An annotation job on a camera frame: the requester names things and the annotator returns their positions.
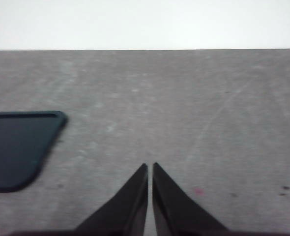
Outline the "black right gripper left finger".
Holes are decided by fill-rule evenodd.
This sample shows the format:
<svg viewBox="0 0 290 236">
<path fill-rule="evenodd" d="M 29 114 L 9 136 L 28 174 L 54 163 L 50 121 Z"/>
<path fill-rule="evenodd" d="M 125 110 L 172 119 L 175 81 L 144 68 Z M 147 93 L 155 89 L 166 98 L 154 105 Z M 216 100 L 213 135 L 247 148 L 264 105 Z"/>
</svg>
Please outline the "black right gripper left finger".
<svg viewBox="0 0 290 236">
<path fill-rule="evenodd" d="M 83 236 L 142 236 L 148 203 L 148 166 L 142 164 L 118 192 L 84 220 Z"/>
</svg>

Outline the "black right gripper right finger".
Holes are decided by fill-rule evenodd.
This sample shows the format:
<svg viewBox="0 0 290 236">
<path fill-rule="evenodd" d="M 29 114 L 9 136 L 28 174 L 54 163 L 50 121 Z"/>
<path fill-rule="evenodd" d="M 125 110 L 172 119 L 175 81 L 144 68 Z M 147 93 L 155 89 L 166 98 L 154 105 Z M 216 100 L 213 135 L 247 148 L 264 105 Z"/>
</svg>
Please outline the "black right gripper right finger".
<svg viewBox="0 0 290 236">
<path fill-rule="evenodd" d="M 153 164 L 152 202 L 159 236 L 208 236 L 229 232 L 195 203 L 158 163 Z"/>
</svg>

